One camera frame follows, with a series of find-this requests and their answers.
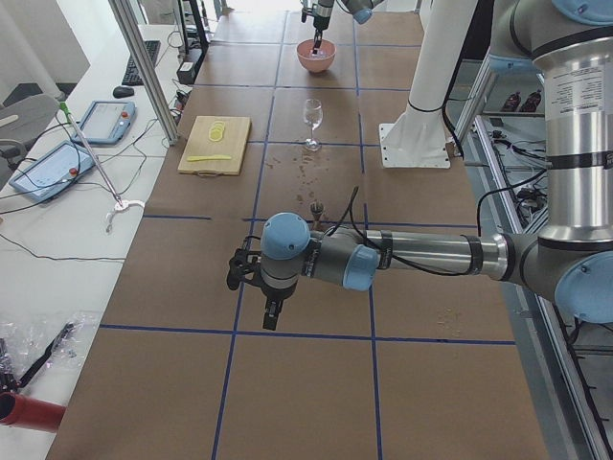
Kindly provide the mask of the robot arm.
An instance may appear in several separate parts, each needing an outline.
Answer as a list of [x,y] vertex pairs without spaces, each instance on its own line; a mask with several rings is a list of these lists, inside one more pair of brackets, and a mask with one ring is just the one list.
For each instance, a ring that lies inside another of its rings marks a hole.
[[[309,4],[308,1],[303,2],[301,21],[305,23],[308,16],[313,18],[313,27],[315,32],[312,52],[314,55],[317,55],[319,49],[321,48],[323,33],[329,27],[331,14],[335,4],[336,1],[333,0],[312,1],[311,4]],[[375,7],[381,4],[381,1],[348,0],[340,1],[340,4],[358,24],[364,24],[371,18]]]
[[316,232],[292,213],[264,225],[256,280],[263,326],[277,326],[300,276],[365,290],[400,263],[439,276],[483,274],[528,288],[577,319],[612,319],[612,5],[503,1],[491,45],[544,76],[546,225],[489,238],[390,231]]

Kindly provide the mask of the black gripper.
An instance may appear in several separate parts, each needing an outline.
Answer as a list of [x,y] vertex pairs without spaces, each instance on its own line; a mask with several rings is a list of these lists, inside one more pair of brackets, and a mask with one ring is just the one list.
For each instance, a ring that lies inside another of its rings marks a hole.
[[313,4],[313,26],[316,29],[312,46],[313,54],[319,53],[323,41],[323,32],[321,30],[326,30],[329,27],[332,10],[332,2],[315,2]]
[[265,330],[276,330],[279,316],[283,310],[284,300],[293,295],[296,284],[288,287],[271,287],[264,284],[261,291],[266,297],[262,327]]

